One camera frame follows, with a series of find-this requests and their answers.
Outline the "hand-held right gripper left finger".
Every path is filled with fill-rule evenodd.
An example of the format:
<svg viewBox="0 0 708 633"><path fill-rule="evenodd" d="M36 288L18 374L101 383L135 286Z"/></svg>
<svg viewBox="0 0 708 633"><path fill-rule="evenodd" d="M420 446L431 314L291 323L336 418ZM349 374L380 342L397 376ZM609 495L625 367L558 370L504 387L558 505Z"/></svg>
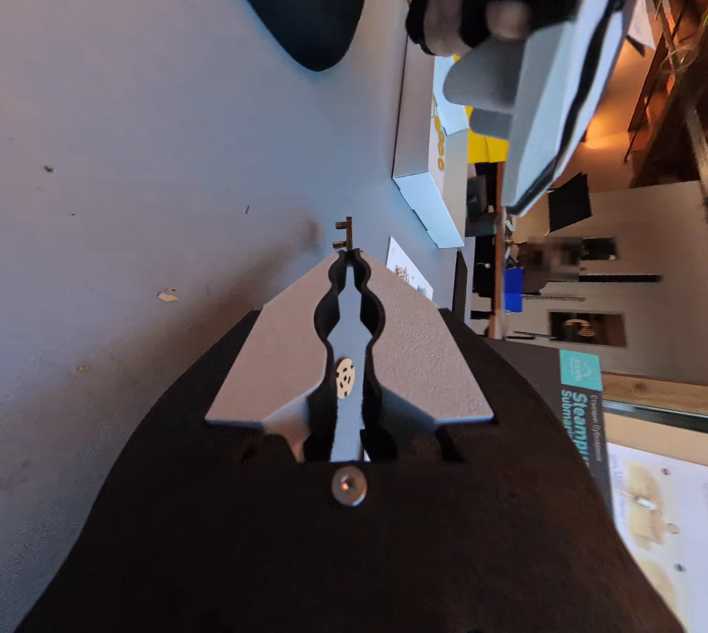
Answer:
<svg viewBox="0 0 708 633"><path fill-rule="evenodd" d="M297 461L327 461L337 396L329 335L346 252L327 256L263 306L205 422L283 437Z"/></svg>

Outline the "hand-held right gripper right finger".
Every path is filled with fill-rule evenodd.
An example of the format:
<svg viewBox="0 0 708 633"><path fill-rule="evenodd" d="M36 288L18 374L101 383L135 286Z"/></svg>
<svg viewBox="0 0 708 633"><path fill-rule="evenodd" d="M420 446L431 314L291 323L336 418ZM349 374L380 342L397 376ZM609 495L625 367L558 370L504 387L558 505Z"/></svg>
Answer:
<svg viewBox="0 0 708 633"><path fill-rule="evenodd" d="M362 379L362 447L398 460L418 437L494 413L437 306L364 250L354 251L360 320L370 332Z"/></svg>

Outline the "grey desk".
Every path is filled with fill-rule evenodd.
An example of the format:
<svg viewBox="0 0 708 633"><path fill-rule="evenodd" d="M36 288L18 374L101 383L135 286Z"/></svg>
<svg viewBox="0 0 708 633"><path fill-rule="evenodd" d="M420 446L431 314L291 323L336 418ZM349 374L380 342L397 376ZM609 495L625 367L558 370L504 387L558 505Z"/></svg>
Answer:
<svg viewBox="0 0 708 633"><path fill-rule="evenodd" d="M331 70L294 62L246 0L1 0L1 631L72 548L140 421L250 310L332 251L335 222L382 263L394 237L450 307L439 249L392 181L406 0L365 0ZM98 373L49 308L44 165L170 173L187 298Z"/></svg>

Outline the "wooden beam structure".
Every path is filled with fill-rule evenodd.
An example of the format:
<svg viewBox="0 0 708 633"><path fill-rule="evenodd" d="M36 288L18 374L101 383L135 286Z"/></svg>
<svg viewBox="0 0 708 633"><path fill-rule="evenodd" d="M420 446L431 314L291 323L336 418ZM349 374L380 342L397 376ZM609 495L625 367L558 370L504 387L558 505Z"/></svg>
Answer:
<svg viewBox="0 0 708 633"><path fill-rule="evenodd" d="M629 124L633 187L696 180L707 195L707 0L646 0L658 40Z"/></svg>

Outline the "open assembly instruction booklet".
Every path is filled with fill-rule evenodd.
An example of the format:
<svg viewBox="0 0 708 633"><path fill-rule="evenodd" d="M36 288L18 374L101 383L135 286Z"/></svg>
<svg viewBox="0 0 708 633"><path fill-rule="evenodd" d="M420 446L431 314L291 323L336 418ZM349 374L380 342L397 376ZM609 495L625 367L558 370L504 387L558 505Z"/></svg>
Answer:
<svg viewBox="0 0 708 633"><path fill-rule="evenodd" d="M393 236L389 239L386 267L429 300L433 299L433 288L431 284L422 275L410 257L406 255Z"/></svg>

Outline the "scattered small wood chips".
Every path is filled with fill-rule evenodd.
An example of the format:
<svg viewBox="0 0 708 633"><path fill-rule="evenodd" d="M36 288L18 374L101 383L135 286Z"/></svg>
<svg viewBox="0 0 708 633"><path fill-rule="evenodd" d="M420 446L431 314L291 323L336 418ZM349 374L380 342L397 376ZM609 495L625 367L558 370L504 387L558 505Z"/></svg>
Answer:
<svg viewBox="0 0 708 633"><path fill-rule="evenodd" d="M77 374L134 348L165 321L165 305L187 298L186 231L176 226L170 173L120 180L112 168L42 167L52 200L49 308L60 309L58 347Z"/></svg>

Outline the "white cardboard box tray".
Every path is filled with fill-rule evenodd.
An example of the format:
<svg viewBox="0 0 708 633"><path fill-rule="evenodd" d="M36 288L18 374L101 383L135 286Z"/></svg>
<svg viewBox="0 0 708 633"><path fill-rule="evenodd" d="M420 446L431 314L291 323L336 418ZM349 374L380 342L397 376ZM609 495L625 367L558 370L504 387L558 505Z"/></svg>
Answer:
<svg viewBox="0 0 708 633"><path fill-rule="evenodd" d="M406 43L401 99L396 130L392 179L430 239L438 248L465 244L468 180L468 124L465 108L435 92L454 64L453 58L433 57ZM440 172L433 150L432 117L445 129L445 170Z"/></svg>

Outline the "black model kit box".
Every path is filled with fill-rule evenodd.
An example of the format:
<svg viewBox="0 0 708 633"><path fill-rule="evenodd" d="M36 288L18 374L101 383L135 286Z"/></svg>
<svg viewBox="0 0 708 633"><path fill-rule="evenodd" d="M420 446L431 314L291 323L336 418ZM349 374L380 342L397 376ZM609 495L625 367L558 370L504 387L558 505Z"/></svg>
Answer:
<svg viewBox="0 0 708 633"><path fill-rule="evenodd" d="M614 517L599 357L531 342L484 340L534 387L562 423Z"/></svg>

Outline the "large white instruction manual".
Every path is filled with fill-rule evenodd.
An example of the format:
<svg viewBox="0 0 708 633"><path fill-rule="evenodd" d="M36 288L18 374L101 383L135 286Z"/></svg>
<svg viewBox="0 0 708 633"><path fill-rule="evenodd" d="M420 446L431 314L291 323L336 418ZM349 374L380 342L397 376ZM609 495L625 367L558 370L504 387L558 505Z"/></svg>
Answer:
<svg viewBox="0 0 708 633"><path fill-rule="evenodd" d="M687 632L707 631L707 467L609 443L615 525Z"/></svg>

